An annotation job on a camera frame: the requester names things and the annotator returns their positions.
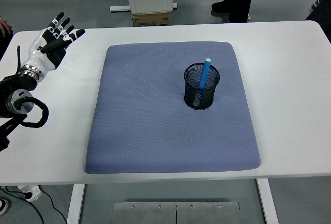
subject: robotic hand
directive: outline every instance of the robotic hand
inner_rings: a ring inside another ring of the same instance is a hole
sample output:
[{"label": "robotic hand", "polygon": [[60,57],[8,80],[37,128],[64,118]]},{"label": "robotic hand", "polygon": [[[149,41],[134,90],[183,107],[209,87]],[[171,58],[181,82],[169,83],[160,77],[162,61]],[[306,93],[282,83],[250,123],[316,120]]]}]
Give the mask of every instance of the robotic hand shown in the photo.
[{"label": "robotic hand", "polygon": [[[0,117],[11,118],[0,127],[0,151],[8,147],[7,136],[18,125],[38,128],[47,121],[47,106],[34,98],[30,91],[37,87],[49,71],[60,65],[68,46],[85,33],[84,29],[72,32],[73,26],[65,30],[64,27],[70,19],[67,18],[59,24],[63,16],[64,13],[61,12],[38,34],[28,51],[29,57],[22,66],[18,47],[19,64],[16,74],[5,77],[0,82]],[[42,109],[42,118],[37,123],[26,123],[24,119],[34,104]]]}]

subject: table leg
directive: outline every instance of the table leg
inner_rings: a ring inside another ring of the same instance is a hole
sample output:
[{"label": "table leg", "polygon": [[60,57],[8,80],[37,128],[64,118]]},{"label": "table leg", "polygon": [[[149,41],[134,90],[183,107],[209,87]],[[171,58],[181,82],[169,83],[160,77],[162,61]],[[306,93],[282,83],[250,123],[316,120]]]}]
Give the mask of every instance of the table leg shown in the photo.
[{"label": "table leg", "polygon": [[79,224],[81,209],[84,197],[85,184],[74,184],[72,189],[70,207],[67,222],[68,224]]},{"label": "table leg", "polygon": [[265,223],[279,224],[268,179],[258,178],[257,184],[259,188]]}]

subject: cardboard box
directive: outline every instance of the cardboard box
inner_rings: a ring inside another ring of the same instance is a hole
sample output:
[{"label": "cardboard box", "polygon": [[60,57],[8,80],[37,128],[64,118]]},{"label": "cardboard box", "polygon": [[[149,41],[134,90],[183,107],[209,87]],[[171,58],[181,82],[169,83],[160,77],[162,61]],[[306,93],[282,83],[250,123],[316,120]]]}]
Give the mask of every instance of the cardboard box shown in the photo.
[{"label": "cardboard box", "polygon": [[133,26],[169,26],[170,12],[133,14]]}]

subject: metal plate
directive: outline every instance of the metal plate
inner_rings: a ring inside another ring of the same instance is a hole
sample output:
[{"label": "metal plate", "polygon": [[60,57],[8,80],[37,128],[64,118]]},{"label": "metal plate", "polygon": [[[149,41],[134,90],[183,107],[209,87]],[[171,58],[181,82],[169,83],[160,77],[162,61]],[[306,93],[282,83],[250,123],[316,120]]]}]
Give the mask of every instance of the metal plate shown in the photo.
[{"label": "metal plate", "polygon": [[176,224],[175,202],[115,202],[113,224]]},{"label": "metal plate", "polygon": [[116,202],[113,224],[239,224],[238,202]]},{"label": "metal plate", "polygon": [[177,224],[239,224],[238,202],[178,202]]}]

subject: pen holder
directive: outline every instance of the pen holder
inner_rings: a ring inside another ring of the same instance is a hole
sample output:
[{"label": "pen holder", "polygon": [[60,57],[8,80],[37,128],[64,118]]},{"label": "pen holder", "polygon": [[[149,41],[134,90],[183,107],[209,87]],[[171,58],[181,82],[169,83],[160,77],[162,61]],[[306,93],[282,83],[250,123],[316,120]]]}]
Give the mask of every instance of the pen holder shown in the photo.
[{"label": "pen holder", "polygon": [[196,110],[209,108],[214,101],[216,85],[219,83],[218,70],[210,65],[204,88],[199,88],[203,63],[192,64],[184,72],[185,95],[187,106]]}]

